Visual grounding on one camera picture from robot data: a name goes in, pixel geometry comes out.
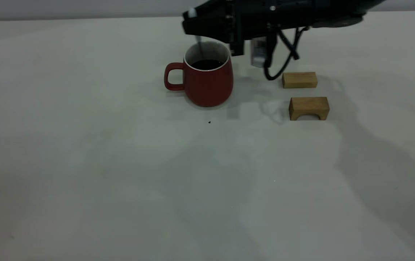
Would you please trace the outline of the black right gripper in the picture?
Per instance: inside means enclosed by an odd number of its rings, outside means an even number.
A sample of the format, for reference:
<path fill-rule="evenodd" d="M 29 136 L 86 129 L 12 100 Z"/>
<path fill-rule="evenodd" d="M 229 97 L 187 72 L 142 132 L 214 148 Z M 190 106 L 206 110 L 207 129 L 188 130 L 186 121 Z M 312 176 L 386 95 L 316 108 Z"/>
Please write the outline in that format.
<path fill-rule="evenodd" d="M 252 56 L 271 56 L 277 44 L 276 0 L 208 0 L 197 7 L 197 17 L 183 16 L 187 35 L 229 43 L 233 56 L 244 55 L 250 40 Z"/>

